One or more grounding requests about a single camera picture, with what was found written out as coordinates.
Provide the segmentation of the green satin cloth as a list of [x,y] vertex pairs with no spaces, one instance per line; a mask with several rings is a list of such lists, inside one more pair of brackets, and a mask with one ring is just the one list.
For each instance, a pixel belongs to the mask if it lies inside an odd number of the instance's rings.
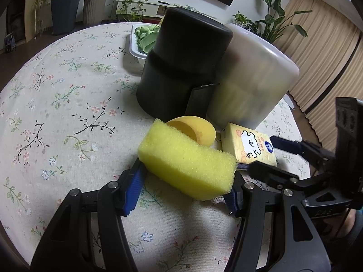
[[134,31],[134,35],[136,36],[138,50],[145,54],[148,54],[149,51],[154,47],[159,30],[159,25],[142,25],[137,27]]

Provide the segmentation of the grey knitted pad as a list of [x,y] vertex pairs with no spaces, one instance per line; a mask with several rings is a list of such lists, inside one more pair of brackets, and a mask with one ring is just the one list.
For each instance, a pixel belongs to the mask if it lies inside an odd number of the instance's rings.
[[210,200],[210,202],[217,208],[221,209],[224,212],[229,213],[230,210],[228,209],[226,203],[225,203],[225,199],[223,196],[219,196],[216,198],[213,198]]

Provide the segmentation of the yellow tissue pack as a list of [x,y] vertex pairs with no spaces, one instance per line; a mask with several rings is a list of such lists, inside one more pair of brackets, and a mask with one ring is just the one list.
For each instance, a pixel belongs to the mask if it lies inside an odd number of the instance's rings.
[[238,163],[248,165],[259,161],[277,166],[275,150],[267,134],[232,123],[228,123],[220,134],[223,151],[234,155]]

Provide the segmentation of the white round floor device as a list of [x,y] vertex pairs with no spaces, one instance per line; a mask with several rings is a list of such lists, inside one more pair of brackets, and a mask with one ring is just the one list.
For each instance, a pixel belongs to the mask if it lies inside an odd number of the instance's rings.
[[290,95],[288,93],[286,93],[283,96],[283,99],[287,103],[287,105],[290,107],[291,110],[294,110],[295,109],[294,101],[293,101],[293,99],[291,99],[291,97],[290,97]]

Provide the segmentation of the yellow cut egg sponge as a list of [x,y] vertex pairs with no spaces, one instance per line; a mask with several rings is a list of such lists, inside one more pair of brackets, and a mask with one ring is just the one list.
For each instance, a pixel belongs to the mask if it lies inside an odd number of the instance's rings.
[[216,138],[214,126],[201,117],[185,115],[172,119],[167,124],[181,131],[200,145],[210,147]]

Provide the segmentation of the translucent plastic storage box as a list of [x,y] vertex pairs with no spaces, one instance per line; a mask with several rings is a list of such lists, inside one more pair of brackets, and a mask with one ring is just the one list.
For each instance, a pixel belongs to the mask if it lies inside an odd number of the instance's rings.
[[207,110],[214,125],[255,129],[298,79],[298,66],[277,47],[233,23],[233,38],[216,71]]

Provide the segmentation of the floral tablecloth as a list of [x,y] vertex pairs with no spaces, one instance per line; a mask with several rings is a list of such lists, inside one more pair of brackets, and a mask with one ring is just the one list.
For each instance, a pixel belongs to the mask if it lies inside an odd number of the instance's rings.
[[[153,123],[136,99],[142,67],[130,23],[50,44],[1,91],[1,223],[26,262],[66,194],[100,189],[130,168]],[[239,219],[149,175],[123,218],[140,271],[223,271]]]

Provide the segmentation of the beige curtain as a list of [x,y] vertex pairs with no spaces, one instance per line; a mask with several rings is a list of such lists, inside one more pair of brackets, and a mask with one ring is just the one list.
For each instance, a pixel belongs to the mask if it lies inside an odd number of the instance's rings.
[[344,87],[330,89],[341,71],[357,76],[362,55],[361,31],[338,10],[322,0],[290,0],[285,9],[289,27],[275,42],[298,67],[300,75],[289,93],[308,119],[322,146],[336,147],[335,99],[353,96]]

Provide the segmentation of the black cylinder container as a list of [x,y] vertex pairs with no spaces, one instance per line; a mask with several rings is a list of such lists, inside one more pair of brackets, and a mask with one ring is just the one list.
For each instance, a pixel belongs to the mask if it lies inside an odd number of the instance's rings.
[[184,115],[206,117],[219,85],[216,68],[232,37],[233,32],[216,20],[169,8],[138,84],[140,107],[164,122]]

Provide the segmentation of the large leaf corner plant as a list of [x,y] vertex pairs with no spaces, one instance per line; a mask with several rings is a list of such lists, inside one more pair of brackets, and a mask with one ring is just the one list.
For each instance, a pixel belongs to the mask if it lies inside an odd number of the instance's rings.
[[267,14],[263,19],[252,21],[238,11],[234,14],[232,22],[271,44],[282,37],[288,27],[293,27],[300,35],[308,37],[307,31],[301,25],[293,23],[292,18],[296,15],[310,14],[313,10],[297,10],[287,16],[281,6],[282,0],[263,0],[263,2],[267,6]]

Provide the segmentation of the white plastic tray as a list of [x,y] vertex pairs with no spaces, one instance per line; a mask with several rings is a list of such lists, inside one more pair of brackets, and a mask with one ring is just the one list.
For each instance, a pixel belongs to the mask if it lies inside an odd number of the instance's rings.
[[141,52],[138,49],[137,37],[135,35],[135,31],[138,27],[142,27],[142,26],[146,26],[146,25],[150,25],[150,24],[149,23],[134,23],[131,28],[131,35],[130,35],[130,42],[129,42],[130,54],[132,56],[134,56],[138,60],[140,65],[142,65],[142,66],[145,65],[145,60],[146,60],[147,54]]

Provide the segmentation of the trailing vine plant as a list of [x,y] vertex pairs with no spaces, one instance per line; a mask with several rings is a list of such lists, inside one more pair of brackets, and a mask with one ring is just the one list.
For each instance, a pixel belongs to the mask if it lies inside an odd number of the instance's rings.
[[112,0],[110,20],[123,22],[141,22],[147,0]]

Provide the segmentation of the white ribbed planter plant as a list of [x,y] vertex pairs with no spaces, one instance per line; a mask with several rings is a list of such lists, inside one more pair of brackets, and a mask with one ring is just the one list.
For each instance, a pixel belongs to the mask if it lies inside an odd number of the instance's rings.
[[84,0],[83,24],[93,27],[101,24],[106,0]]

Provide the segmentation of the dark square planter plant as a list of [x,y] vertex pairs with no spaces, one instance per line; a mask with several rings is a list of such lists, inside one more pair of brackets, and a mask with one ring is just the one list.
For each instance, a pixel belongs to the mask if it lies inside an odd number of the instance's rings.
[[40,31],[37,13],[42,6],[50,4],[53,34],[66,34],[74,29],[80,0],[35,0],[34,2],[34,38]]

